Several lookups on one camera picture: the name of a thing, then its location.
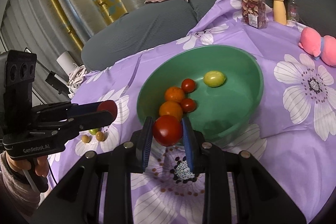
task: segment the green plastic basin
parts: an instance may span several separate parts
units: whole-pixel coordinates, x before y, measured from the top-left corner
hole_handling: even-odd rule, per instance
[[[203,76],[211,70],[226,75],[222,86],[204,84]],[[263,95],[263,74],[251,54],[230,46],[197,47],[163,63],[144,83],[137,102],[141,124],[147,116],[158,118],[167,88],[180,87],[186,78],[197,83],[196,90],[187,95],[197,102],[197,109],[187,114],[193,129],[221,146],[246,128]]]

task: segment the blue ribbon on toy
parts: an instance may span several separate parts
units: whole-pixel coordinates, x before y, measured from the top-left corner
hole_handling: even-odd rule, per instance
[[[315,60],[320,60],[320,56],[322,55],[323,49],[324,49],[324,37],[321,37],[321,49],[320,49],[321,53],[319,56],[314,57]]]

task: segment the human hand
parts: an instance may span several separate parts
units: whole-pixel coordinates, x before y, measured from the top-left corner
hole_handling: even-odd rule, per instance
[[[9,167],[20,174],[23,174],[22,170],[30,170],[31,164],[27,160],[13,160],[8,153],[6,153],[6,159]],[[37,165],[35,166],[35,173],[38,176],[47,177],[49,173],[49,165],[48,165],[48,156],[42,156],[37,158]]]

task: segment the bowl rim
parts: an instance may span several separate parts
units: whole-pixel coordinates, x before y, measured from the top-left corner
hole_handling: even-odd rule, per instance
[[[150,76],[148,76],[148,78],[146,79],[146,81],[143,83],[140,91],[139,91],[139,94],[138,94],[138,98],[137,98],[137,101],[136,101],[136,114],[138,116],[138,120],[140,122],[140,124],[143,126],[143,123],[144,121],[142,122],[141,119],[140,119],[140,116],[139,116],[139,98],[140,98],[140,95],[143,91],[143,87],[146,85],[148,79],[151,78],[151,76],[157,71],[159,70],[164,64],[166,64],[168,61],[170,61],[171,59],[179,56],[179,55],[182,55],[186,52],[189,52],[189,51],[193,51],[193,50],[196,50],[198,48],[204,48],[204,47],[229,47],[229,48],[233,48],[235,50],[238,50],[242,53],[244,53],[246,56],[248,56],[250,58],[250,60],[255,64],[256,68],[257,68],[257,71],[259,73],[259,79],[260,79],[260,87],[259,87],[259,91],[258,91],[258,94],[256,96],[256,99],[255,99],[255,102],[256,104],[254,105],[254,107],[252,107],[249,112],[241,119],[240,122],[234,124],[233,126],[231,126],[230,128],[222,131],[221,133],[218,134],[218,137],[224,137],[225,135],[235,131],[235,130],[238,130],[241,126],[243,126],[246,122],[249,122],[249,121],[246,121],[246,120],[249,120],[249,118],[251,117],[251,115],[255,112],[255,110],[257,109],[257,107],[259,106],[260,102],[261,102],[261,98],[263,96],[263,92],[264,92],[264,76],[263,76],[263,72],[257,62],[257,57],[255,57],[253,54],[243,50],[243,49],[240,49],[240,48],[237,48],[237,47],[233,47],[233,46],[229,46],[229,45],[205,45],[205,46],[200,46],[200,47],[195,47],[195,48],[192,48],[192,49],[189,49],[189,50],[186,50],[186,51],[183,51],[183,52],[180,52],[179,54],[177,55],[174,55],[173,57],[169,58],[167,61],[163,62],[159,67],[157,67],[151,74]]]

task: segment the metal bolt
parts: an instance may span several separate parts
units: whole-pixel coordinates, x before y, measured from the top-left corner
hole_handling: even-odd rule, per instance
[[[251,156],[251,153],[249,151],[241,151],[240,155],[245,158],[248,159]]]
[[[91,158],[93,158],[94,156],[95,156],[95,152],[94,151],[87,151],[86,153],[85,153],[85,157],[87,158],[87,159],[91,159]]]
[[[204,142],[204,143],[202,143],[202,147],[204,149],[210,149],[212,147],[212,144],[209,143],[209,142]]]
[[[134,145],[134,144],[133,144],[132,142],[125,142],[125,143],[124,143],[124,147],[125,147],[125,148],[132,148],[133,145]]]

